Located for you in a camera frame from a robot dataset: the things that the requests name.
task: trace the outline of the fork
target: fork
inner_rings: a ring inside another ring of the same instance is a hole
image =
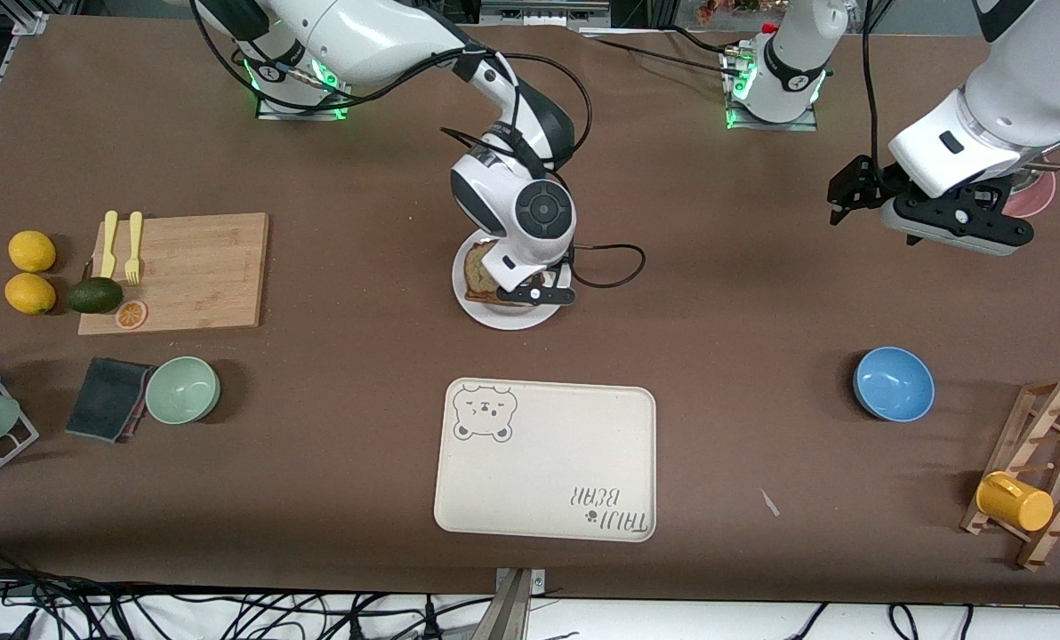
[[[139,261],[139,248],[143,243],[143,212],[136,211],[130,214],[130,259],[124,264],[123,269],[127,272],[127,284],[139,284],[142,263]]]

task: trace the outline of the bowl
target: bowl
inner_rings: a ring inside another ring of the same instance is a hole
[[[218,403],[222,385],[206,361],[175,357],[152,375],[146,386],[146,409],[164,425],[200,421]]]
[[[913,422],[933,406],[933,376],[920,357],[896,345],[874,349],[854,370],[854,395],[883,421]]]

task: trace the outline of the table surface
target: table surface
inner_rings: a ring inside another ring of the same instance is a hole
[[[868,145],[855,37],[832,59],[818,132],[781,135],[725,129],[708,72],[562,29],[478,35],[583,77],[594,129],[564,172],[579,242],[649,252],[629,286],[579,290],[516,334],[449,292],[472,226],[447,183],[462,149],[438,126],[496,118],[449,73],[343,123],[281,124],[253,120],[188,21],[53,17],[21,40],[0,93],[0,368],[41,441],[0,472],[0,549],[46,571],[217,586],[471,592],[494,567],[534,566],[575,595],[1060,604],[1060,544],[1030,574],[1010,568],[1010,536],[957,530],[1018,385],[1060,376],[1060,182],[1009,259],[906,247],[872,212],[827,224],[827,180]],[[669,36],[628,40],[709,61]],[[985,52],[876,37],[883,141]],[[566,77],[516,66],[580,123]],[[49,279],[66,291],[109,208],[268,212],[261,327],[80,337],[74,313],[1,300],[15,231],[54,236]],[[607,280],[631,260],[583,267]],[[854,404],[852,365],[881,344],[931,366],[929,416],[884,424]],[[183,354],[223,378],[206,424],[147,417],[124,445],[64,433],[91,356]],[[441,531],[440,416],[461,376],[651,390],[655,535]]]

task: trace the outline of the avocado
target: avocado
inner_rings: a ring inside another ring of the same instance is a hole
[[[123,302],[123,287],[111,279],[82,280],[68,292],[68,306],[72,312],[114,312],[120,302]]]

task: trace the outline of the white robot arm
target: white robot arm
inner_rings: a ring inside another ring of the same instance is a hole
[[[765,122],[801,117],[826,77],[826,63],[847,32],[843,0],[792,0],[775,33],[747,43],[754,65],[734,96]]]
[[[972,0],[991,52],[964,86],[889,142],[896,165],[868,157],[831,180],[831,224],[854,208],[920,238],[1008,255],[1034,236],[1002,215],[1029,163],[1060,142],[1060,0]]]
[[[546,174],[573,153],[573,123],[519,81],[501,53],[435,12],[393,0],[201,0],[196,11],[237,41],[258,89],[277,97],[270,106],[286,112],[343,106],[328,82],[298,82],[313,81],[314,65],[323,65],[344,84],[374,88],[432,58],[454,61],[456,75],[501,110],[482,143],[474,143],[452,170],[458,206],[498,238],[483,266],[513,292],[531,275],[558,266],[569,251],[577,221],[573,200]],[[569,302],[571,291],[533,300]]]

